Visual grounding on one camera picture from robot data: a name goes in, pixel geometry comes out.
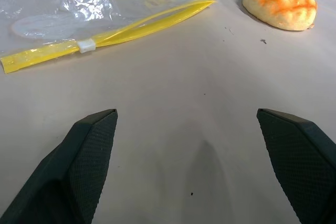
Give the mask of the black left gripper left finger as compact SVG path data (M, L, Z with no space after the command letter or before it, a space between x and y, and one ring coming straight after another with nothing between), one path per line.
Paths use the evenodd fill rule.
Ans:
M1 223L91 223L106 181L118 114L77 121L35 168Z

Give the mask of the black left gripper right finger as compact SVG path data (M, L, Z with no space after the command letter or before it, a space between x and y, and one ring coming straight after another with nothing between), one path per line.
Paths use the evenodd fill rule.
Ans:
M335 223L335 143L313 122L259 109L275 175L301 223Z

